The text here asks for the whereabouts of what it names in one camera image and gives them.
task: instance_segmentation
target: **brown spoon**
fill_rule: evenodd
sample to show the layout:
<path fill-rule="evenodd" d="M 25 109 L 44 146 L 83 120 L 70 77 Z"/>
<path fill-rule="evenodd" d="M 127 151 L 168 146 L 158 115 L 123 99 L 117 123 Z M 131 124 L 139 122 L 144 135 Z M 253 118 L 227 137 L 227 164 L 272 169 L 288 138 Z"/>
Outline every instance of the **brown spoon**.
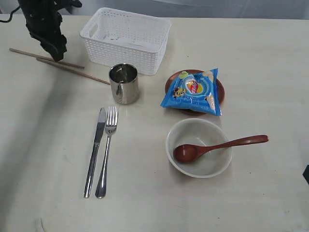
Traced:
<path fill-rule="evenodd" d="M 206 152 L 214 149 L 230 147 L 230 146 L 242 146 L 249 144 L 260 144 L 268 141 L 267 135 L 255 135 L 246 138 L 233 140 L 224 144 L 215 146 L 197 146 L 192 144 L 183 144 L 175 148 L 173 151 L 174 158 L 180 163 L 189 163 L 195 161 Z"/>

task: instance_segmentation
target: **black cable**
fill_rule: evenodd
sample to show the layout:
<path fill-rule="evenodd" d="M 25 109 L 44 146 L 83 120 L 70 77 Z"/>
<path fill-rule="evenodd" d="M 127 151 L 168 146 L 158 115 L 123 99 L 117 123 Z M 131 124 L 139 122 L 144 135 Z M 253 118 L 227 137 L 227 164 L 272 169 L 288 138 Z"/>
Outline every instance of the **black cable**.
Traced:
<path fill-rule="evenodd" d="M 13 14 L 18 11 L 20 9 L 20 6 L 18 6 L 15 10 L 13 10 L 11 13 L 10 13 L 10 18 L 8 20 L 0 20 L 0 23 L 9 23 L 11 22 L 12 20 L 12 17 L 13 17 Z"/>

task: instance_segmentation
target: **table knife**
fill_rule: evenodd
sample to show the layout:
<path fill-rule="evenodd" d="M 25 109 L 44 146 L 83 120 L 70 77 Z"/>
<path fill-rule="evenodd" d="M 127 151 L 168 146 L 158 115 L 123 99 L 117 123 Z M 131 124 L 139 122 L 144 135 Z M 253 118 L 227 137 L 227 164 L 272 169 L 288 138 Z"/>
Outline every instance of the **table knife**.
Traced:
<path fill-rule="evenodd" d="M 106 120 L 105 109 L 101 108 L 100 114 L 98 116 L 97 130 L 96 130 L 95 140 L 93 143 L 92 154 L 90 158 L 89 169 L 88 169 L 86 185 L 85 185 L 85 190 L 84 190 L 85 198 L 88 198 L 90 196 L 93 176 L 94 176 L 95 167 L 96 167 L 98 148 L 100 146 L 101 138 L 102 138 L 104 128 L 105 128 L 105 120 Z"/>

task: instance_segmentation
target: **metal cup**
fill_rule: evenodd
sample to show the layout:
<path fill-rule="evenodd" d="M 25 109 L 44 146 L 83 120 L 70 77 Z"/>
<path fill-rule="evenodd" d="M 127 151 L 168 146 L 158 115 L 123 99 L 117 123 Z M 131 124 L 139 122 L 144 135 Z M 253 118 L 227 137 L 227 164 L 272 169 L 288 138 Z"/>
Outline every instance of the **metal cup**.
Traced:
<path fill-rule="evenodd" d="M 112 96 L 117 103 L 130 104 L 139 97 L 137 70 L 131 64 L 117 64 L 109 72 Z"/>

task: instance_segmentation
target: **blue snack bag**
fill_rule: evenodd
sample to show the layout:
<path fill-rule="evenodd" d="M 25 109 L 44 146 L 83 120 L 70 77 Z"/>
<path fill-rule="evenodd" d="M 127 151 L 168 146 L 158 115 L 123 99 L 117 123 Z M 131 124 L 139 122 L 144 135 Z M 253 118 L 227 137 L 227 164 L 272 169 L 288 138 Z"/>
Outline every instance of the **blue snack bag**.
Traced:
<path fill-rule="evenodd" d="M 218 69 L 197 74 L 182 71 L 170 84 L 161 106 L 220 116 L 217 75 Z"/>

